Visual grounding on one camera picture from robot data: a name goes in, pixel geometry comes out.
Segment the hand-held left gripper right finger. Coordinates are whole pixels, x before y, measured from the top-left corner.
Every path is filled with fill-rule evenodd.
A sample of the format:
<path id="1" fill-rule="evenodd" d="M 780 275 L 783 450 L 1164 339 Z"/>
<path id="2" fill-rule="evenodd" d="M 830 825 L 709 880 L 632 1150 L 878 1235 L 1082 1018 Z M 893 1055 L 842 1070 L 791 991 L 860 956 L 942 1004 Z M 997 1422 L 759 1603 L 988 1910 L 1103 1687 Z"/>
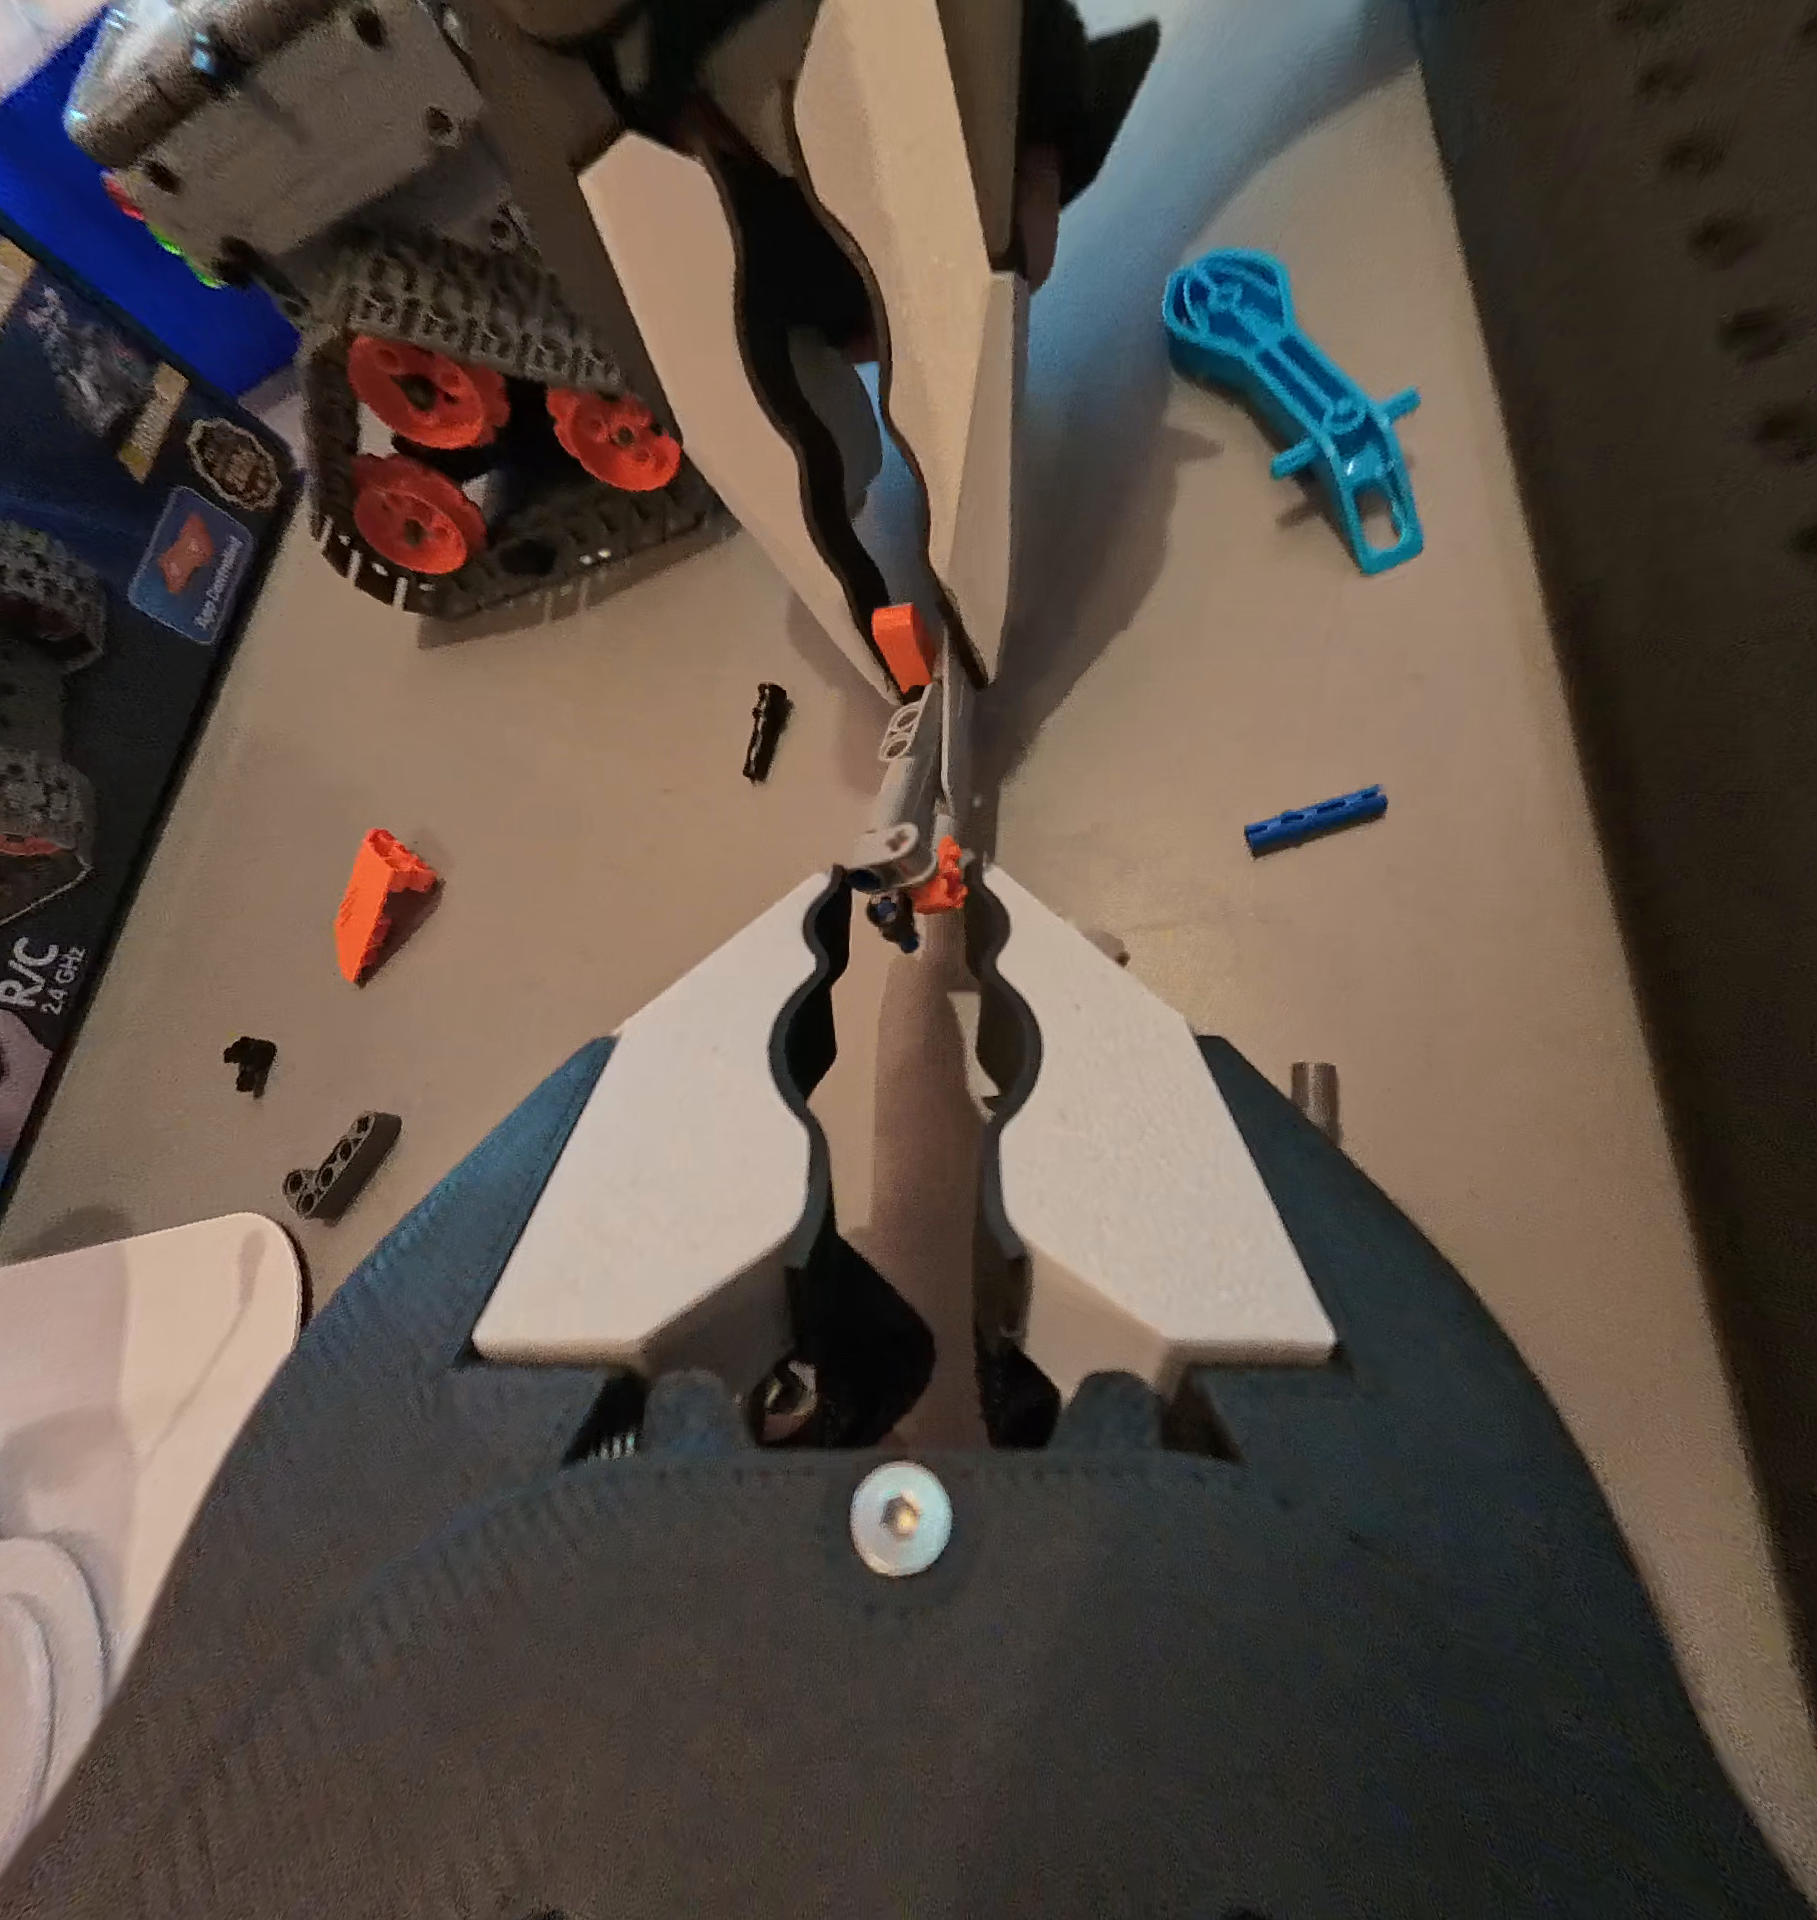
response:
<path id="1" fill-rule="evenodd" d="M 999 866 L 969 880 L 966 965 L 979 1347 L 1060 1398 L 1326 1362 L 1331 1316 L 1184 1018 Z"/>

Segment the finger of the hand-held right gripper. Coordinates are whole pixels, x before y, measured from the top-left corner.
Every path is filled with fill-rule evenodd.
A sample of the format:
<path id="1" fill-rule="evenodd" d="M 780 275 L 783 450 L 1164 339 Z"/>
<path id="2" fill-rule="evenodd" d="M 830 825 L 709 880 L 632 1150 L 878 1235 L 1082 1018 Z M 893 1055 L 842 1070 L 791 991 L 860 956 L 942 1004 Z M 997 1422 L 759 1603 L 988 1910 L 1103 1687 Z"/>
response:
<path id="1" fill-rule="evenodd" d="M 903 697 L 875 645 L 875 612 L 894 599 L 856 530 L 884 465 L 872 389 L 817 329 L 751 301 L 741 226 L 702 157 L 629 132 L 580 189 L 683 454 L 853 672 Z"/>
<path id="2" fill-rule="evenodd" d="M 868 287 L 881 412 L 921 490 L 956 645 L 988 687 L 1012 615 L 1027 289 L 991 265 L 941 5 L 824 4 L 793 141 Z"/>

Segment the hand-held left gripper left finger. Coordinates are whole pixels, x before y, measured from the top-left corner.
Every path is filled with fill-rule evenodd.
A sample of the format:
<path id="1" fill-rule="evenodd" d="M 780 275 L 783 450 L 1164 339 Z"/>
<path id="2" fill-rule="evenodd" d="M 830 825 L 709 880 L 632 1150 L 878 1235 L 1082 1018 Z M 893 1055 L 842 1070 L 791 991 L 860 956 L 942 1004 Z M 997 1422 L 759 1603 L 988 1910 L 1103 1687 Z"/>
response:
<path id="1" fill-rule="evenodd" d="M 771 1374 L 830 1228 L 848 877 L 812 873 L 636 1010 L 478 1317 L 493 1362 Z"/>

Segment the grey cylinder assembly orange connector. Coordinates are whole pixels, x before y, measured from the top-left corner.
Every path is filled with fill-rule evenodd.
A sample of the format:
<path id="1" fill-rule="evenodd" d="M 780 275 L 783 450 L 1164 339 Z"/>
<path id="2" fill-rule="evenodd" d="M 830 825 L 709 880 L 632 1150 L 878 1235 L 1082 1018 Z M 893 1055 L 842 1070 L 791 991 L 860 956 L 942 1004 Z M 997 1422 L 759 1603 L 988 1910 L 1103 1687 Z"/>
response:
<path id="1" fill-rule="evenodd" d="M 903 830 L 915 830 L 915 846 L 929 854 L 942 839 L 966 846 L 976 813 L 969 645 L 929 624 L 912 603 L 875 612 L 872 639 L 894 672 L 902 703 L 881 737 L 881 787 L 865 825 L 885 846 Z"/>

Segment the toy tracked robot orange wheels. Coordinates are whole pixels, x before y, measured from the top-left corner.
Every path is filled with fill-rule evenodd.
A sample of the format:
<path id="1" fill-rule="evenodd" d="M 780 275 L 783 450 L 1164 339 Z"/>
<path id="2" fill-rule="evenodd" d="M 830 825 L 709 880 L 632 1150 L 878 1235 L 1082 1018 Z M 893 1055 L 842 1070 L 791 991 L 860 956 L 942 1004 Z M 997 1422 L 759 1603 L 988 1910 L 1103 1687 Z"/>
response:
<path id="1" fill-rule="evenodd" d="M 65 132 L 202 284 L 295 329 L 310 535 L 377 603 L 508 624 L 735 530 L 547 268 L 465 4 L 111 4 Z"/>

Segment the dark grey angled beam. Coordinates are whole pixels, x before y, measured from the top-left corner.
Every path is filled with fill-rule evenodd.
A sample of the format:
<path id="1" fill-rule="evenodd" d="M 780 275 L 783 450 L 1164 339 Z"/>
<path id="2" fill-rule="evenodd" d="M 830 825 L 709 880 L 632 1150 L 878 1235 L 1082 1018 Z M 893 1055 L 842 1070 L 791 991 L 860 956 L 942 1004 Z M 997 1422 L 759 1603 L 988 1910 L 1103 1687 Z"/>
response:
<path id="1" fill-rule="evenodd" d="M 284 1202 L 301 1223 L 341 1223 L 384 1167 L 398 1138 L 399 1116 L 359 1116 L 316 1167 L 295 1167 L 284 1174 Z"/>

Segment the orange wedge panel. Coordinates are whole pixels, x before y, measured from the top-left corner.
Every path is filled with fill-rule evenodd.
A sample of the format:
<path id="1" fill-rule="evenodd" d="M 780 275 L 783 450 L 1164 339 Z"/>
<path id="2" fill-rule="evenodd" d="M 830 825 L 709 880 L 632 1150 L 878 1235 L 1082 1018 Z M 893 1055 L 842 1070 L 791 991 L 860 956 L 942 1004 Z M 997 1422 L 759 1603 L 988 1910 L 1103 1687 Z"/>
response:
<path id="1" fill-rule="evenodd" d="M 362 991 L 442 895 L 442 870 L 390 830 L 368 830 L 331 922 L 341 979 Z"/>

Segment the turquoise plastic tool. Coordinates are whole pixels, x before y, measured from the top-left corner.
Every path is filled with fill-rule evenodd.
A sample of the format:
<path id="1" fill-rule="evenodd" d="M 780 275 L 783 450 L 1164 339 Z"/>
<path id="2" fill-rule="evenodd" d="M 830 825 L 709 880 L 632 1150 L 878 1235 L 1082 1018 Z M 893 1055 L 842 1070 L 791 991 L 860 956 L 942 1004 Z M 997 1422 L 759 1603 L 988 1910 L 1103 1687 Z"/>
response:
<path id="1" fill-rule="evenodd" d="M 1422 555 L 1399 420 L 1422 402 L 1373 396 L 1308 335 L 1288 268 L 1248 247 L 1209 250 L 1164 281 L 1170 365 L 1235 393 L 1270 433 L 1270 478 L 1312 481 L 1355 567 L 1382 575 Z"/>

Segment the blue holed rod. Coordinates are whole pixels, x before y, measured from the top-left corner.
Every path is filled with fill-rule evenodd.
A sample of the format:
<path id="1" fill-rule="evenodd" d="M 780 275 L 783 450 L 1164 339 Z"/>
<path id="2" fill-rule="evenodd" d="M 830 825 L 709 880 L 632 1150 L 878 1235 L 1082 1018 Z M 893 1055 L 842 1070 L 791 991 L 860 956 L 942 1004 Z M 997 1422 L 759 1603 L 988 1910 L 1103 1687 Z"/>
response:
<path id="1" fill-rule="evenodd" d="M 1342 797 L 1297 804 L 1248 824 L 1242 839 L 1254 860 L 1269 860 L 1285 851 L 1300 851 L 1336 833 L 1351 833 L 1378 824 L 1388 813 L 1388 791 L 1367 785 Z"/>

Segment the blue storage bin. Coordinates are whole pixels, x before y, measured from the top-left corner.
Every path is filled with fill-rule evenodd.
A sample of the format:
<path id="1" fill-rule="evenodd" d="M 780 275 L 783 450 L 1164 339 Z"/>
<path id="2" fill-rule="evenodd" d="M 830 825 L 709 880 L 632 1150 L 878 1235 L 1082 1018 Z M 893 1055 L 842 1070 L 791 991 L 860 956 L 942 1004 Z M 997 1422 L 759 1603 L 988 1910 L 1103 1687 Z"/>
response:
<path id="1" fill-rule="evenodd" d="M 65 132 L 65 102 L 101 26 L 93 5 L 65 44 L 0 98 L 0 216 L 81 287 L 226 396 L 248 396 L 299 353 L 259 289 L 205 287 L 107 192 Z"/>

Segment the dark blue robot kit box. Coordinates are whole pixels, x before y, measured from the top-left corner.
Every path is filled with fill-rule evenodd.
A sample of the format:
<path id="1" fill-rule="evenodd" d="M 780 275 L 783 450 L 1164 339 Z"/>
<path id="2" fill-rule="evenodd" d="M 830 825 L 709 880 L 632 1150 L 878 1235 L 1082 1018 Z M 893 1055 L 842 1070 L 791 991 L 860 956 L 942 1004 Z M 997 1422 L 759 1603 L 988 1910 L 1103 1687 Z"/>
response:
<path id="1" fill-rule="evenodd" d="M 0 211 L 0 1220 L 299 493 Z"/>

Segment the dark textured mat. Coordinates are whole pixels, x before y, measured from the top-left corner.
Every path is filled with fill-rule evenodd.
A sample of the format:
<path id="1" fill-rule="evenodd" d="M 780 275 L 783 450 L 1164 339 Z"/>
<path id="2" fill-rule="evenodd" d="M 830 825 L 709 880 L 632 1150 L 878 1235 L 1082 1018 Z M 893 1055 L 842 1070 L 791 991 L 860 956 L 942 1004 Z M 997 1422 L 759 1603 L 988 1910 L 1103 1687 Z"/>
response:
<path id="1" fill-rule="evenodd" d="M 1817 1717 L 1817 4 L 1415 4 Z"/>

